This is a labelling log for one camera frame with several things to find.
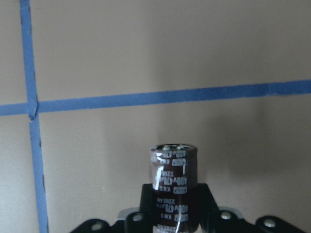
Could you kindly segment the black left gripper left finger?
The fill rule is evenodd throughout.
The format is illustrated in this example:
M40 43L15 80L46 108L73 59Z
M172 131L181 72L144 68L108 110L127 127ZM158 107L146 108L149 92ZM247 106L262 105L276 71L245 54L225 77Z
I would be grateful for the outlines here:
M144 184L141 190L139 208L125 217L119 218L112 226L102 219L89 219L74 230L73 233L152 233L153 232L153 190L151 184Z

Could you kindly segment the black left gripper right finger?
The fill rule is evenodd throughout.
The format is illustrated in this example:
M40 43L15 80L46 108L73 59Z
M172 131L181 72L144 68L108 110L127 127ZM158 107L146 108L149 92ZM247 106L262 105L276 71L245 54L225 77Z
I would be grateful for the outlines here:
M198 184L200 226L204 233L302 233L303 230L276 216L262 216L254 224L229 207L219 207L205 183Z

